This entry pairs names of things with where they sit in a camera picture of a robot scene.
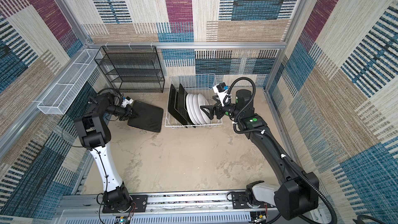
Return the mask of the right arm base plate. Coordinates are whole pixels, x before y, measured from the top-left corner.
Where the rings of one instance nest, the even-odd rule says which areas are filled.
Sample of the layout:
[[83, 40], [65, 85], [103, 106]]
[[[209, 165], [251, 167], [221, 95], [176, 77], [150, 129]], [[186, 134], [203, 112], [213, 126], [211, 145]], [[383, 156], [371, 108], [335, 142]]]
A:
[[253, 193], [250, 190], [243, 191], [231, 191], [227, 197], [231, 196], [230, 201], [233, 204], [234, 209], [245, 209], [245, 208], [259, 208], [260, 204], [256, 201]]

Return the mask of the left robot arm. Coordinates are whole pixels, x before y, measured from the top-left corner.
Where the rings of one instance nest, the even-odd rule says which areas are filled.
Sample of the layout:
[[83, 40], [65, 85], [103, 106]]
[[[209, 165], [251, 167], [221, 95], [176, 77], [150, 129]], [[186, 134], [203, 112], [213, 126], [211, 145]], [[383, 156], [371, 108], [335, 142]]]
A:
[[112, 135], [104, 115], [114, 115], [120, 121], [128, 120], [134, 111], [123, 101], [119, 90], [102, 89], [95, 97], [89, 98], [91, 106], [88, 112], [74, 120], [81, 146], [90, 151], [97, 164], [104, 190], [102, 204], [121, 213], [131, 208], [132, 198], [114, 164], [109, 144]]

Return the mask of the floral square plate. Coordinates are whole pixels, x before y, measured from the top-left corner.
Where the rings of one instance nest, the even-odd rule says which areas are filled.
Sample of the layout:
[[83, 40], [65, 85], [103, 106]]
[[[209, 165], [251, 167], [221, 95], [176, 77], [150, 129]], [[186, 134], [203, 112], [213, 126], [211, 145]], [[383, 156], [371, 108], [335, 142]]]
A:
[[181, 125], [184, 125], [185, 119], [178, 111], [178, 91], [173, 84], [170, 85], [167, 110], [177, 122], [179, 122]]

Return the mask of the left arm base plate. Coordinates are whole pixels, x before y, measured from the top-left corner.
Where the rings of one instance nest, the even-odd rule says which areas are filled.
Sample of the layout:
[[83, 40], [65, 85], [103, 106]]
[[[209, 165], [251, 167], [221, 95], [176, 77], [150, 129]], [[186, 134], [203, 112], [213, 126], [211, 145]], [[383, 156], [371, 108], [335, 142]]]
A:
[[109, 206], [104, 206], [102, 208], [103, 214], [113, 214], [113, 213], [143, 213], [146, 211], [148, 195], [130, 195], [131, 204], [127, 206], [122, 206], [122, 208], [110, 208]]

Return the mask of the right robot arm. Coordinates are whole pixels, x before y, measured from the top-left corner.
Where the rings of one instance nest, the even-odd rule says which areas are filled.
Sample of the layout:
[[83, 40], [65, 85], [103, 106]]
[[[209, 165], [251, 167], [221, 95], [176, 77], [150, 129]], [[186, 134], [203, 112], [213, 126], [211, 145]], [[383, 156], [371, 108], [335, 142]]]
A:
[[238, 90], [235, 100], [232, 100], [226, 85], [217, 85], [213, 90], [215, 104], [205, 105], [201, 111], [209, 119], [230, 117], [234, 132], [245, 135], [255, 144], [278, 179], [278, 186], [262, 180], [248, 184], [243, 201], [251, 208], [269, 204], [276, 207], [286, 220], [300, 217], [311, 223], [312, 220], [304, 214], [318, 207], [321, 196], [318, 177], [313, 172], [305, 172], [276, 141], [267, 123], [255, 113], [253, 92]]

